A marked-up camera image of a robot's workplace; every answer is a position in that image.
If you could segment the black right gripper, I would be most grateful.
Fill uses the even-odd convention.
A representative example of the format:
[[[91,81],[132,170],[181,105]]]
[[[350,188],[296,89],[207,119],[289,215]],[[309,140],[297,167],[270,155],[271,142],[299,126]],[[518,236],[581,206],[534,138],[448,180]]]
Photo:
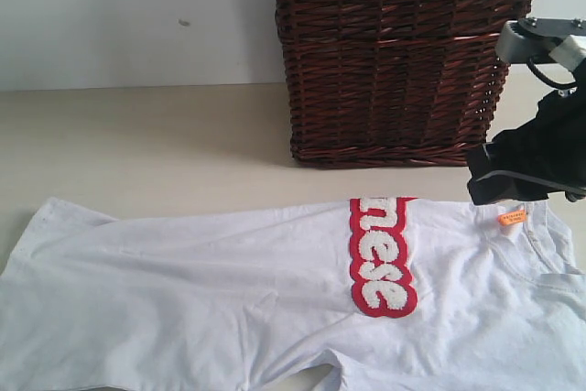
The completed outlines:
[[[543,201],[549,186],[585,191],[585,90],[551,92],[533,119],[466,154],[467,189],[476,206]]]

